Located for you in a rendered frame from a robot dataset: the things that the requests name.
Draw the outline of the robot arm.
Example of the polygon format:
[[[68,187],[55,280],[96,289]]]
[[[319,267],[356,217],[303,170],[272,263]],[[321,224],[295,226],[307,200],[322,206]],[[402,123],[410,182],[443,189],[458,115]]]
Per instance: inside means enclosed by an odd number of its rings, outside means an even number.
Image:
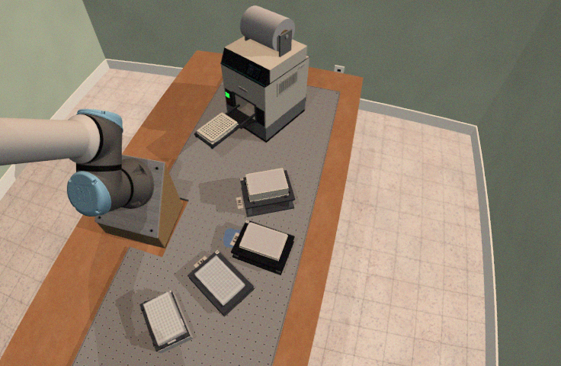
[[[77,172],[67,194],[79,213],[138,208],[152,196],[153,176],[138,159],[122,160],[122,133],[120,115],[95,109],[68,120],[0,117],[0,165],[70,159]]]

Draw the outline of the beige horizontal cylinder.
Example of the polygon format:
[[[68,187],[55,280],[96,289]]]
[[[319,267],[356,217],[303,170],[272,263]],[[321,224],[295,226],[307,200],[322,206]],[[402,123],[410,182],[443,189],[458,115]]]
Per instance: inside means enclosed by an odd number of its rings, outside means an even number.
[[[295,24],[292,19],[257,5],[248,8],[240,22],[240,31],[243,36],[277,52],[279,52],[279,35],[289,29],[292,29],[293,39]]]

